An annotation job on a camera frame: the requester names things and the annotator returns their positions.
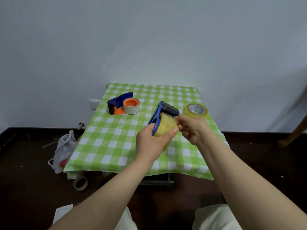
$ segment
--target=person's right hand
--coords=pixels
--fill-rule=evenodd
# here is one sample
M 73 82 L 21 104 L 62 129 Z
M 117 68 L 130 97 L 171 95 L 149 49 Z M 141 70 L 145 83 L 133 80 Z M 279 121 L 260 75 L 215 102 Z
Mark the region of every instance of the person's right hand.
M 183 137 L 197 147 L 201 145 L 201 139 L 205 137 L 204 133 L 211 131 L 205 118 L 191 118 L 179 115 L 175 116 L 175 119 Z

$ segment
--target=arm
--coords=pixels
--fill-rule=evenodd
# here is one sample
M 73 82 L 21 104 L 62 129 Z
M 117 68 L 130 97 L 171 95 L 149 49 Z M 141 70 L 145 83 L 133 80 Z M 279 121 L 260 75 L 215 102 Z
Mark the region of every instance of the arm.
M 130 198 L 164 146 L 178 133 L 178 128 L 160 137 L 152 136 L 155 124 L 137 134 L 136 157 L 85 201 L 73 208 L 50 229 L 114 229 Z
M 243 229 L 305 229 L 307 215 L 237 157 L 205 119 L 176 117 L 182 135 L 196 145 Z

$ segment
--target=person's right arm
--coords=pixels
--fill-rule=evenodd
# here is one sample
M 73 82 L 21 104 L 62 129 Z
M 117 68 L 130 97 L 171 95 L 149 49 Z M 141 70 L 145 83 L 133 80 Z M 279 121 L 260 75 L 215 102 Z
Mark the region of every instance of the person's right arm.
M 307 228 L 307 215 L 236 156 L 205 119 L 185 115 L 175 119 L 182 135 L 202 154 L 242 229 Z

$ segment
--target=yellow tape roll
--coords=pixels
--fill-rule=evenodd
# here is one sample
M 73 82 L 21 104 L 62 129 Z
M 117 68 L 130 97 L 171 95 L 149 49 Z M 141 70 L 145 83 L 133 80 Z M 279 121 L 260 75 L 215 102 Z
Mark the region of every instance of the yellow tape roll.
M 185 107 L 184 115 L 192 117 L 192 118 L 198 118 L 198 117 L 205 118 L 207 114 L 208 114 L 207 108 L 197 103 L 189 103 Z
M 156 133 L 154 134 L 155 137 L 159 137 L 164 133 L 168 132 L 169 130 L 177 128 L 177 122 L 171 116 L 168 116 L 165 113 L 160 113 L 159 117 L 160 124 L 158 126 L 158 129 L 156 130 Z

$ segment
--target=dark baseboard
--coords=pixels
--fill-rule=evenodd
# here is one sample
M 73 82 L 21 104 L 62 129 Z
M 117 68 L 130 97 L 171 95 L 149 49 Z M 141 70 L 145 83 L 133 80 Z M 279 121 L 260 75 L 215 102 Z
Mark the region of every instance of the dark baseboard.
M 0 145 L 3 145 L 15 134 L 35 134 L 35 135 L 65 135 L 70 130 L 74 131 L 75 135 L 82 135 L 85 129 L 78 130 L 77 128 L 44 128 L 44 127 L 9 127 L 0 134 Z M 237 131 L 222 131 L 227 138 L 270 138 L 270 139 L 286 139 L 290 133 L 278 132 L 237 132 Z M 307 141 L 307 133 L 302 134 L 296 141 Z

